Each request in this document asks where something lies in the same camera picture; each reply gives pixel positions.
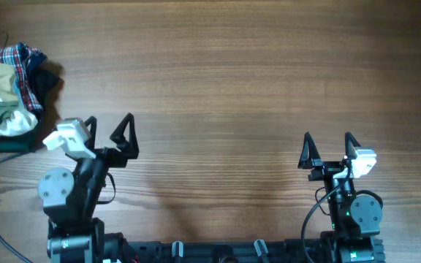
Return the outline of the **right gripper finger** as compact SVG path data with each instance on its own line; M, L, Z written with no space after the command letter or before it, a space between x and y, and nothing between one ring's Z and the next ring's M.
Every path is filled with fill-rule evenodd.
M315 142L307 131L304 134L303 149L298 162L298 169L313 169L322 166L322 160L316 148Z
M354 138L353 134L348 131L345 133L345 157L347 159L354 159L357 157L356 150L361 147L361 144Z

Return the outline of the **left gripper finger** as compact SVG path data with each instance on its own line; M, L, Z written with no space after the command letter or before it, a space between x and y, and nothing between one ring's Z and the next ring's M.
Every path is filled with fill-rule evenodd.
M110 135L110 140L116 144L116 148L127 159L137 159L140 150L135 133L133 114L128 113L123 118Z
M97 119L94 116L91 116L85 121L85 125L88 128L90 134L90 137L85 142L85 145L87 149L93 150L95 147Z

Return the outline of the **white and beige garment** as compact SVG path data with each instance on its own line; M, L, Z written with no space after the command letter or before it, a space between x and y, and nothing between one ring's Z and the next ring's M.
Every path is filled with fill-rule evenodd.
M0 64L0 136L16 137L32 131L37 117L22 103L17 90L15 67Z

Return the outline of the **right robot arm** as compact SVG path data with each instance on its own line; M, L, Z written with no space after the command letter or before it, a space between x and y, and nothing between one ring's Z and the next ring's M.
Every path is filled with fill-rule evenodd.
M376 236L382 221L382 198L369 190L356 190L354 180L367 175L376 164L376 153L364 148L347 132L345 154L340 161L323 161L307 132L297 167L308 169L310 181L322 181L325 195L316 201L300 231L307 262L384 262L383 242ZM328 204L332 230L322 232L319 247L309 250L306 227L321 204Z

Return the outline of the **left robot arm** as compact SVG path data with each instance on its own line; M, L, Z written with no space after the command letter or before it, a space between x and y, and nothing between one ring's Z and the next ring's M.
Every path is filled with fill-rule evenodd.
M57 124L43 143L48 150L61 148L76 162L74 170L54 168L38 185L45 215L48 216L47 254L55 263L138 262L139 256L124 235L105 233L105 224L93 216L111 168L124 168L139 154L134 116L127 114L110 140L113 148L96 148L96 118L86 121L68 118Z

